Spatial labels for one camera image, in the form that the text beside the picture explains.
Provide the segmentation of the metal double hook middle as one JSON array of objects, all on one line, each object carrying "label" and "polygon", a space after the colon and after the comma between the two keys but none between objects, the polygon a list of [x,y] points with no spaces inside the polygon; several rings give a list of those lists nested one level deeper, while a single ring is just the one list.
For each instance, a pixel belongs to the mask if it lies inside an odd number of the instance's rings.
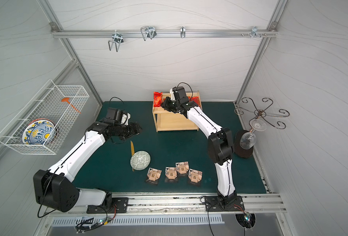
[{"label": "metal double hook middle", "polygon": [[153,39],[157,36],[155,27],[153,26],[144,26],[141,27],[140,32],[142,34],[143,40],[146,41],[148,38]]}]

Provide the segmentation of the clear wine glass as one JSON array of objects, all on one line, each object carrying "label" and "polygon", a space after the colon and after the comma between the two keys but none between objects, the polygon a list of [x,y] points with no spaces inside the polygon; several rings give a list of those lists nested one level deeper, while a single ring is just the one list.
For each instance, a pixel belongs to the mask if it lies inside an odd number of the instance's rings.
[{"label": "clear wine glass", "polygon": [[255,131],[263,132],[267,129],[266,123],[261,119],[252,119],[249,124],[250,131],[244,133],[240,140],[240,147],[245,150],[251,149],[257,142]]}]

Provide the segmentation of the blue yellow patterned plate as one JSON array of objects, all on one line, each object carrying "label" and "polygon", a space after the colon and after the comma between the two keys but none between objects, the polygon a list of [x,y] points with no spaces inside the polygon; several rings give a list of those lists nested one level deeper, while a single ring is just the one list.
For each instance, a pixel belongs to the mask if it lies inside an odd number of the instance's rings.
[{"label": "blue yellow patterned plate", "polygon": [[50,120],[38,119],[23,131],[22,142],[25,145],[44,145],[53,141],[55,136],[55,124]]}]

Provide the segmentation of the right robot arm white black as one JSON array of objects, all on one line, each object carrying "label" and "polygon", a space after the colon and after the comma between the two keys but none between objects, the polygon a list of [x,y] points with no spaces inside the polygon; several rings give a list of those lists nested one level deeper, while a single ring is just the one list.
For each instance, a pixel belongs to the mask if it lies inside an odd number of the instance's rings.
[{"label": "right robot arm white black", "polygon": [[237,198],[232,174],[234,142],[231,130],[223,128],[209,118],[195,101],[188,98],[182,86],[170,89],[170,96],[165,98],[161,107],[166,111],[185,116],[206,136],[207,153],[216,168],[220,204],[225,206],[230,204]]}]

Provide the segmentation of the small metal hook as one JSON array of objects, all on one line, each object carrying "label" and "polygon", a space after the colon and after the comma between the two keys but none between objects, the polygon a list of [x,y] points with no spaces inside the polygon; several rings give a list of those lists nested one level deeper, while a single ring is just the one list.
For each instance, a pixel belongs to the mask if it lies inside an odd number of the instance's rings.
[{"label": "small metal hook", "polygon": [[185,26],[180,27],[180,37],[185,38],[186,37],[186,28]]}]

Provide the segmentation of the orange spatula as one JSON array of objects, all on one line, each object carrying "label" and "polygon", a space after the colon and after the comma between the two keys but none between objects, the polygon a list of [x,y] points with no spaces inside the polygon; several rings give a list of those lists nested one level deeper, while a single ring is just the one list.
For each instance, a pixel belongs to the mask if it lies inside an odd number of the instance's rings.
[{"label": "orange spatula", "polygon": [[64,97],[61,102],[66,102],[68,103],[77,113],[81,113],[70,101],[69,97]]}]

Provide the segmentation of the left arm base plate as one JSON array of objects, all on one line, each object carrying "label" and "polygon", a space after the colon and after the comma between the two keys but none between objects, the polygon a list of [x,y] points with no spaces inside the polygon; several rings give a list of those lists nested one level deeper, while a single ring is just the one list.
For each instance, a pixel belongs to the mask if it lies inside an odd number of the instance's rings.
[{"label": "left arm base plate", "polygon": [[90,205],[87,207],[87,214],[101,214],[101,213],[126,213],[128,206],[128,198],[108,198],[99,205]]}]

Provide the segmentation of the floral tea bag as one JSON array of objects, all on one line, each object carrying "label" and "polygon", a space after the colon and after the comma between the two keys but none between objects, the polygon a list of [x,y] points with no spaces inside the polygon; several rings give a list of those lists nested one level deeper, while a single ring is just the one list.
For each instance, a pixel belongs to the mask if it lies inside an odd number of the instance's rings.
[{"label": "floral tea bag", "polygon": [[201,186],[201,181],[203,178],[202,171],[189,169],[188,172],[188,183],[195,186]]},{"label": "floral tea bag", "polygon": [[166,183],[177,183],[178,173],[176,167],[166,167],[165,168],[165,182]]},{"label": "floral tea bag", "polygon": [[176,171],[179,177],[183,177],[188,175],[189,172],[189,163],[188,161],[185,162],[177,162],[176,163]]},{"label": "floral tea bag", "polygon": [[158,185],[161,174],[161,170],[149,168],[147,172],[147,179],[145,181],[153,185]]}]

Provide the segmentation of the red tea bag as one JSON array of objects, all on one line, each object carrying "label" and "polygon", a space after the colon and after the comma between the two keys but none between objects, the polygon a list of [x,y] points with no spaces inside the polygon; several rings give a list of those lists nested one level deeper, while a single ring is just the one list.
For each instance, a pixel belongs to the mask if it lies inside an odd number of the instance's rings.
[{"label": "red tea bag", "polygon": [[162,92],[153,93],[153,107],[160,107],[162,104]]},{"label": "red tea bag", "polygon": [[194,101],[198,106],[201,106],[200,99],[198,96],[192,97],[190,101]]}]

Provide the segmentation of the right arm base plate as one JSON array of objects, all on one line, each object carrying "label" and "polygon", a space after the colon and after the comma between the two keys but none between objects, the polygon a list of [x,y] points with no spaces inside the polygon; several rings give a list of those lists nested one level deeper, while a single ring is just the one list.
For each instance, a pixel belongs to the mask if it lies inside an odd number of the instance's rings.
[{"label": "right arm base plate", "polygon": [[205,205],[207,212],[245,211],[243,199],[239,195],[226,199],[220,196],[202,196],[201,203]]}]

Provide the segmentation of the metal double hook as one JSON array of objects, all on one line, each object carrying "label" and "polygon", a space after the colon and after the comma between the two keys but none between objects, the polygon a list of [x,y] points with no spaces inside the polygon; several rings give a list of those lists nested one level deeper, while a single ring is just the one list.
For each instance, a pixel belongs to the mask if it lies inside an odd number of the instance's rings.
[{"label": "metal double hook", "polygon": [[115,48],[116,52],[118,52],[123,42],[123,35],[115,31],[111,36],[111,40],[108,41],[109,50],[111,51]]},{"label": "metal double hook", "polygon": [[143,40],[146,41],[148,38],[153,39],[157,36],[155,27],[153,26],[144,26],[141,27],[140,32],[142,34]]}]

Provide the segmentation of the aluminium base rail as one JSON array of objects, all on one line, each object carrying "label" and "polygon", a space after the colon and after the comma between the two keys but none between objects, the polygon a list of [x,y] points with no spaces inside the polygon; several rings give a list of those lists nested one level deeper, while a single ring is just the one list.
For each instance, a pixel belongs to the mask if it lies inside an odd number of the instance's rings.
[{"label": "aluminium base rail", "polygon": [[[206,193],[116,193],[114,198],[128,198],[127,212],[122,214],[200,214],[207,212],[201,203]],[[245,211],[223,211],[218,213],[286,213],[287,209],[279,194],[239,194]]]}]

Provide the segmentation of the green patterned round bowl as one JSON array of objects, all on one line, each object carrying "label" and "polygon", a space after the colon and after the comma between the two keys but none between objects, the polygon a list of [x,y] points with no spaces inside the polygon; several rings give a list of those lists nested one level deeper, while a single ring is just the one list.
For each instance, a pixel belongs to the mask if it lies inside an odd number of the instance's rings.
[{"label": "green patterned round bowl", "polygon": [[150,164],[151,157],[150,154],[146,151],[136,152],[130,159],[130,165],[133,170],[144,170]]}]

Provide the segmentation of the black metal glass rack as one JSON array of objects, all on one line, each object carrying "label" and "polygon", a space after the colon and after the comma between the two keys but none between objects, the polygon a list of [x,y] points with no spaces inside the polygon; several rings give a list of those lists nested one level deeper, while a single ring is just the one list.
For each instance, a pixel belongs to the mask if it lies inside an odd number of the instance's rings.
[{"label": "black metal glass rack", "polygon": [[[266,123],[266,125],[274,127],[276,129],[283,130],[287,127],[286,124],[282,121],[278,121],[276,124],[272,124],[266,119],[267,117],[269,117],[269,118],[287,118],[290,116],[290,112],[285,110],[285,109],[279,109],[279,111],[278,111],[279,113],[275,114],[275,115],[267,113],[266,110],[268,108],[270,108],[274,103],[271,98],[264,97],[262,99],[263,103],[269,104],[264,109],[257,108],[254,100],[252,98],[249,98],[249,97],[242,98],[241,102],[244,104],[251,102],[253,104],[255,110],[248,110],[246,108],[241,107],[237,102],[235,102],[234,106],[235,106],[236,115],[241,117],[242,115],[244,115],[244,112],[249,112],[249,113],[252,113],[254,115],[254,117],[252,119],[261,119]],[[243,136],[244,133],[250,131],[250,129],[249,130],[244,130],[244,129],[240,130],[236,133],[236,136],[235,136],[235,142],[234,142],[235,154],[241,158],[249,158],[253,155],[254,147],[252,147],[251,149],[248,149],[248,150],[245,150],[245,149],[240,147],[241,137]]]}]

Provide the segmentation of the aluminium crossbar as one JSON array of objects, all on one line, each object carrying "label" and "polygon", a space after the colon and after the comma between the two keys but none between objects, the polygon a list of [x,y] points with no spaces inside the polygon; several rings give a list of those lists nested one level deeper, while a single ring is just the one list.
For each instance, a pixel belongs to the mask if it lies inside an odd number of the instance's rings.
[{"label": "aluminium crossbar", "polygon": [[[123,35],[124,39],[130,38],[142,38],[140,30],[116,30],[118,33]],[[54,38],[111,38],[115,30],[62,30],[57,32],[52,32]],[[181,38],[180,29],[170,29],[170,30],[156,30],[156,38]],[[185,38],[240,38],[241,34],[248,34],[251,32],[251,29],[248,30],[191,30],[186,29]],[[267,37],[276,37],[279,32],[276,30],[258,30],[259,33],[266,33]]]}]

